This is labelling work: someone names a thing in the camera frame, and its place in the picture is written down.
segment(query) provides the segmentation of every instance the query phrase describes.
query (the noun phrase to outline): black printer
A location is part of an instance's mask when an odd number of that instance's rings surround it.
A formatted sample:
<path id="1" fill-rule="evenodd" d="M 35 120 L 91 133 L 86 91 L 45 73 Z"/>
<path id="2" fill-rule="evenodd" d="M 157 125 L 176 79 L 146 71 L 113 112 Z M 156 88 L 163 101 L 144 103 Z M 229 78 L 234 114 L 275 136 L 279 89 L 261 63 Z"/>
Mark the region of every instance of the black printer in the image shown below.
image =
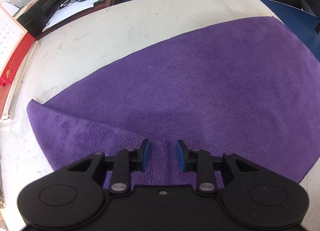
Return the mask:
<path id="1" fill-rule="evenodd" d="M 63 1 L 32 0 L 14 17 L 34 38 L 37 38 Z"/>

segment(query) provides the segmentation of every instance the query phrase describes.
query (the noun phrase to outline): calendar page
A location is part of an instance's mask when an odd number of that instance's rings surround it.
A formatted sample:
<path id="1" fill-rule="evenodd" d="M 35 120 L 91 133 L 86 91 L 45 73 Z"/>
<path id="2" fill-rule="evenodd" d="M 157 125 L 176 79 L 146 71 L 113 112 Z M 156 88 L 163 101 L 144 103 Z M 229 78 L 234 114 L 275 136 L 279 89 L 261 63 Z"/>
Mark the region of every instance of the calendar page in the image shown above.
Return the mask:
<path id="1" fill-rule="evenodd" d="M 27 31 L 0 5 L 0 71 Z"/>

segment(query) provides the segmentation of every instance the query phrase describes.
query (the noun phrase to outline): purple towel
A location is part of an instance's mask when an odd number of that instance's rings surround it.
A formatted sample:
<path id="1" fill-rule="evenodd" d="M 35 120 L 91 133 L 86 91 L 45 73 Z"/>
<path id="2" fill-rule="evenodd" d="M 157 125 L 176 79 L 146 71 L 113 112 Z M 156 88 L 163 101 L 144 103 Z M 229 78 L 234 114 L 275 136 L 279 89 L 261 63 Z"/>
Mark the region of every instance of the purple towel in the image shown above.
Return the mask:
<path id="1" fill-rule="evenodd" d="M 147 137 L 151 162 L 133 184 L 194 184 L 179 171 L 177 139 L 299 182 L 319 158 L 319 80 L 318 61 L 280 21 L 246 18 L 149 46 L 27 110 L 54 170 Z"/>

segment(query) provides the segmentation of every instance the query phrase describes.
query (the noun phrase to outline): white table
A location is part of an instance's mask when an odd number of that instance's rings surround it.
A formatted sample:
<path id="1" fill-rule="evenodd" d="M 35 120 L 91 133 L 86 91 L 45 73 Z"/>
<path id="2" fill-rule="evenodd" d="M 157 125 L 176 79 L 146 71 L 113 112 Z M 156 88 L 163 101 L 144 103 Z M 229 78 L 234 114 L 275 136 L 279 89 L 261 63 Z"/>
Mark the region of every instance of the white table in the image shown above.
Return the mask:
<path id="1" fill-rule="evenodd" d="M 89 14 L 41 39 L 22 85 L 13 122 L 0 126 L 7 202 L 2 214 L 9 231 L 24 227 L 16 206 L 18 193 L 28 183 L 52 172 L 27 117 L 31 99 L 44 103 L 102 66 L 162 40 L 256 16 L 276 17 L 259 0 L 135 0 Z M 318 161 L 302 182 L 311 198 L 303 223 L 312 231 L 320 226 L 319 165 Z"/>

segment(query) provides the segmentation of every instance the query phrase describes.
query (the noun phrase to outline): screw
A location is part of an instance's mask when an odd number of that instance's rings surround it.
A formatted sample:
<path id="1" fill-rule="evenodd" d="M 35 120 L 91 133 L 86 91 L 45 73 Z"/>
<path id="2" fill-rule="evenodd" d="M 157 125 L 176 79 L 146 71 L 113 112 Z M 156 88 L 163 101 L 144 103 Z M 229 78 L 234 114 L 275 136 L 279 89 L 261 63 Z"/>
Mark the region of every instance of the screw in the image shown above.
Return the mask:
<path id="1" fill-rule="evenodd" d="M 111 189 L 114 191 L 125 191 L 127 189 L 127 185 L 125 185 L 124 183 L 115 183 L 111 186 Z"/>
<path id="2" fill-rule="evenodd" d="M 204 182 L 199 185 L 200 190 L 202 191 L 212 191 L 215 189 L 215 185 L 210 182 Z"/>

